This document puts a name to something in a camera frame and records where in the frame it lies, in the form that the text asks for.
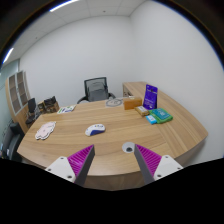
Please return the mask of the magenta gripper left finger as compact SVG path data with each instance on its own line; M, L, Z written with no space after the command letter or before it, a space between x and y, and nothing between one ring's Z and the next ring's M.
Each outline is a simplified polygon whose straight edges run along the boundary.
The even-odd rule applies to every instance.
M76 185L83 186L94 156L94 146L90 145L69 157L60 156L46 168L46 171Z

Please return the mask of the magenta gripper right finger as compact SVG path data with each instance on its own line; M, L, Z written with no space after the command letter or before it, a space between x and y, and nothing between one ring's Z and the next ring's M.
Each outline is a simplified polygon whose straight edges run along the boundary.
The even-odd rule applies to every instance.
M182 169L182 166L171 156L160 156L152 150L140 145L135 145L134 155L145 184L160 180Z

